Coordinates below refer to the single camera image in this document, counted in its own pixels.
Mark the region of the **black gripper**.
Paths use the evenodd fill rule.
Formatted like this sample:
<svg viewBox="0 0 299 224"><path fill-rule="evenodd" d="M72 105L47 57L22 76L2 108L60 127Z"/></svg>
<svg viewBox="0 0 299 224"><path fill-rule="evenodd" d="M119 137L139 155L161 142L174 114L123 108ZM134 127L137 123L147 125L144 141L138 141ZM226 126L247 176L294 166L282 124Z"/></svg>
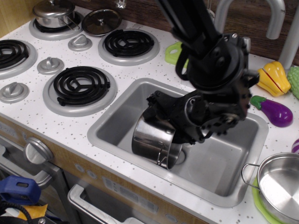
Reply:
<svg viewBox="0 0 299 224"><path fill-rule="evenodd" d="M201 129L206 106L198 91L178 98L155 91L147 101L149 107L142 113L144 120L158 118L169 122L175 129L172 143L203 143L210 138L210 132L204 135Z"/></svg>

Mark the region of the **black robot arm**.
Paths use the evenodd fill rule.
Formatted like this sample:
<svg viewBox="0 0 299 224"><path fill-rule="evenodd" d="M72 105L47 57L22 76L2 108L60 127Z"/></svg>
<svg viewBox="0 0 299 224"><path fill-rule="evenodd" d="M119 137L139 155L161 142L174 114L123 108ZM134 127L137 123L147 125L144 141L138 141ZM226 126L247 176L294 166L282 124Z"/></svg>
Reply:
<svg viewBox="0 0 299 224"><path fill-rule="evenodd" d="M247 117L250 88L259 74L248 69L244 38L216 30L201 0L159 0L174 37L182 43L176 74L194 91L175 98L161 91L148 97L146 121L154 118L174 129L174 143L204 142L225 134Z"/></svg>

